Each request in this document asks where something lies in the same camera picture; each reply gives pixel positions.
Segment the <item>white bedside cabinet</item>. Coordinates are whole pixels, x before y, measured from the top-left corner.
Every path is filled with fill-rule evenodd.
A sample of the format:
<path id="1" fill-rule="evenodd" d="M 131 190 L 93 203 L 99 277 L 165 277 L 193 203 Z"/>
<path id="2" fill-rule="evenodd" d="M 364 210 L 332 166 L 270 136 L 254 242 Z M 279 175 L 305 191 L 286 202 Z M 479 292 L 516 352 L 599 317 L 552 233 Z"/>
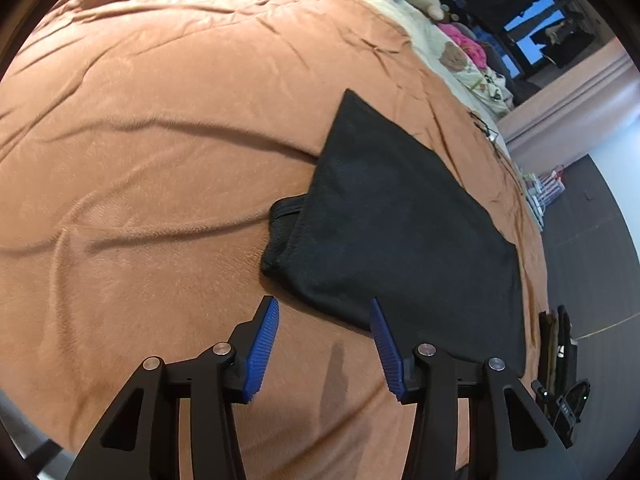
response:
<path id="1" fill-rule="evenodd" d="M 541 199 L 540 181 L 536 174 L 525 172 L 520 166 L 516 166 L 516 171 L 524 188 L 528 208 L 537 223 L 538 230 L 542 232 L 544 230 L 544 210 L 546 206 L 544 206 Z"/>

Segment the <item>stack of folded clothes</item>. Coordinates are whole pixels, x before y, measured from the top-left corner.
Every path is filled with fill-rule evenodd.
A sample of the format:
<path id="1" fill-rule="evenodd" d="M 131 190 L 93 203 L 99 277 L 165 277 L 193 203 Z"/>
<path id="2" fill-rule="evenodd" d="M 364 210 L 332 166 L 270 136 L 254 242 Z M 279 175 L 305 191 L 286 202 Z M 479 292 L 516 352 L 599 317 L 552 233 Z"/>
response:
<path id="1" fill-rule="evenodd" d="M 578 345 L 562 304 L 538 318 L 541 339 L 537 379 L 552 396 L 562 396 L 577 382 Z"/>

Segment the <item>pink plush toy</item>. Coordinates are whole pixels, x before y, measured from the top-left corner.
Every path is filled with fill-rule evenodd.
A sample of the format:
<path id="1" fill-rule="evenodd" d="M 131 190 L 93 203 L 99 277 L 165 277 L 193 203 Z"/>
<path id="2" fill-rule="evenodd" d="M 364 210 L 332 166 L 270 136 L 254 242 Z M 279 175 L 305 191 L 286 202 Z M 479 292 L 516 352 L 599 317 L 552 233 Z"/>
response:
<path id="1" fill-rule="evenodd" d="M 477 68 L 486 70 L 487 56 L 478 42 L 466 36 L 456 25 L 439 24 L 438 27 L 471 59 Z"/>

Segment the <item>black sleeveless shirt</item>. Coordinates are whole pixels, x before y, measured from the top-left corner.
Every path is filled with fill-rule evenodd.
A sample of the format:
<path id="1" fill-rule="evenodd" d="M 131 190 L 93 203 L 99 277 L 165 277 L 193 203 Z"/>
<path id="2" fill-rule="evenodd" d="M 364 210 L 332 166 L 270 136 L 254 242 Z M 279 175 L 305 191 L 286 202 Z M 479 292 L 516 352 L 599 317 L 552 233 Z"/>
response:
<path id="1" fill-rule="evenodd" d="M 371 304 L 458 359 L 526 363 L 518 251 L 444 162 L 355 92 L 308 191 L 270 210 L 262 273 L 307 306 L 367 328 Z"/>

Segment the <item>orange brown bed blanket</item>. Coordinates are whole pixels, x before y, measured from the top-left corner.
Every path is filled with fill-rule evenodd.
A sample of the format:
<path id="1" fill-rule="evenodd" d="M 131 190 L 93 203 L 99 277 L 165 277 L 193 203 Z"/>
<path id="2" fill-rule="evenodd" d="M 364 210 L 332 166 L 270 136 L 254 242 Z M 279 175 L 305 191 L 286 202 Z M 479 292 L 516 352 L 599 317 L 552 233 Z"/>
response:
<path id="1" fill-rule="evenodd" d="M 268 211 L 302 194 L 343 92 L 434 150 L 518 248 L 526 374 L 548 307 L 502 143 L 392 0 L 60 0 L 1 83 L 1 387 L 70 452 L 147 356 L 249 318 Z"/>

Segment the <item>pink curtain right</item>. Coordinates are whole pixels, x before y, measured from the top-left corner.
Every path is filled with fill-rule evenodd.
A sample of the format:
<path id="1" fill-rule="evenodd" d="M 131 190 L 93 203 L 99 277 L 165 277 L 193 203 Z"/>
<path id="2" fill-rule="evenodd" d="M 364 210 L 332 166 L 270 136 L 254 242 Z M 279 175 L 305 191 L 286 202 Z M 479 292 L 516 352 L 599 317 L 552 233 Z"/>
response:
<path id="1" fill-rule="evenodd" d="M 614 38 L 498 122 L 522 169 L 568 166 L 639 118 L 639 71 Z"/>

